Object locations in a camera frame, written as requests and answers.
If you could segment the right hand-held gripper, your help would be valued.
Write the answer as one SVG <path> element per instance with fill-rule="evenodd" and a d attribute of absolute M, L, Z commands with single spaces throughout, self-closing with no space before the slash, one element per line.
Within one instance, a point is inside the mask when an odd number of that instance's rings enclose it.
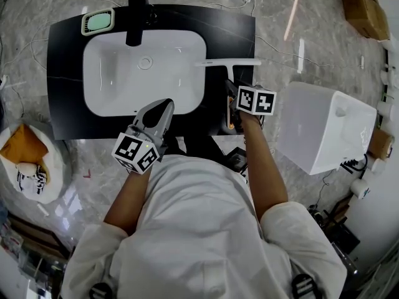
<path fill-rule="evenodd" d="M 233 100 L 232 109 L 256 116 L 273 116 L 277 93 L 261 87 L 249 87 L 236 79 L 224 81 L 228 100 Z"/>

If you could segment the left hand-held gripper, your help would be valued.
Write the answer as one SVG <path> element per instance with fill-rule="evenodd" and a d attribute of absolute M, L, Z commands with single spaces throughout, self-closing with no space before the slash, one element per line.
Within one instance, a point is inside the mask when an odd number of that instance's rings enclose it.
<path fill-rule="evenodd" d="M 143 107 L 124 133 L 120 133 L 112 150 L 113 158 L 125 169 L 146 173 L 161 161 L 167 145 L 168 131 L 175 110 L 170 98 L 157 100 Z"/>

